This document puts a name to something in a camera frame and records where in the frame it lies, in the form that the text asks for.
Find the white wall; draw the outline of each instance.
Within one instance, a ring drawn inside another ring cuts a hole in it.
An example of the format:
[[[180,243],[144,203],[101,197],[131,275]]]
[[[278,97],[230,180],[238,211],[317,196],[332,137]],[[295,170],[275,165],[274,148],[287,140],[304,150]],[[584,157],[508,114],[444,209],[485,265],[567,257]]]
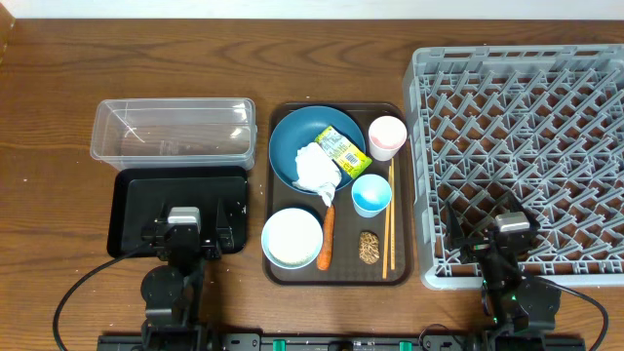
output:
[[[0,0],[18,19],[624,20],[624,0]]]

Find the small snack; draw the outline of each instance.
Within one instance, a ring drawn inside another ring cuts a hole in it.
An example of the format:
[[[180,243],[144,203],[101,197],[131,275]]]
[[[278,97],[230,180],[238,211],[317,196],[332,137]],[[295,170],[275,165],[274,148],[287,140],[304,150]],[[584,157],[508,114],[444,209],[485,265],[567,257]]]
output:
[[[379,238],[369,231],[360,234],[360,259],[366,264],[379,261]]]
[[[327,127],[314,141],[318,142],[323,151],[354,179],[372,163],[370,157],[332,126]]]

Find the gray dish rack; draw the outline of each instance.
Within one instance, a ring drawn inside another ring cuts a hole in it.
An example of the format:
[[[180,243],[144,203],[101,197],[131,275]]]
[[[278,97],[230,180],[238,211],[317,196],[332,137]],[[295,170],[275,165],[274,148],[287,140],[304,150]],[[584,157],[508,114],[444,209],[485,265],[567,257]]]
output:
[[[481,235],[513,191],[541,224],[521,268],[558,284],[624,285],[624,46],[422,48],[403,91],[420,277],[476,289],[445,247],[450,201]]]

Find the wooden chopstick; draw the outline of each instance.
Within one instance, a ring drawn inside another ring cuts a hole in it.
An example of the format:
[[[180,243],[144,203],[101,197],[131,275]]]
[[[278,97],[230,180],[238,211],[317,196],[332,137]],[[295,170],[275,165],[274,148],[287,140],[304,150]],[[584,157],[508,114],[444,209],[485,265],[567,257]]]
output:
[[[390,202],[390,269],[396,268],[396,248],[395,248],[395,223],[394,223],[394,158],[390,164],[390,186],[392,187],[392,200]]]
[[[392,166],[388,168],[388,180],[392,175]],[[390,234],[390,207],[386,208],[386,229],[383,235],[383,272],[381,278],[388,278],[388,236]]]

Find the white cup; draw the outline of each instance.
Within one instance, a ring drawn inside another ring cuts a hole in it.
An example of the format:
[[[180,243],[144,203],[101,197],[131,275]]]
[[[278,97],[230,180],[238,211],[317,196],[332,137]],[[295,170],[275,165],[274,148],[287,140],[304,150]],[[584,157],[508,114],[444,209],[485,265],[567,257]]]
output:
[[[370,156],[377,161],[388,161],[408,139],[408,129],[403,122],[392,116],[382,116],[370,124]]]

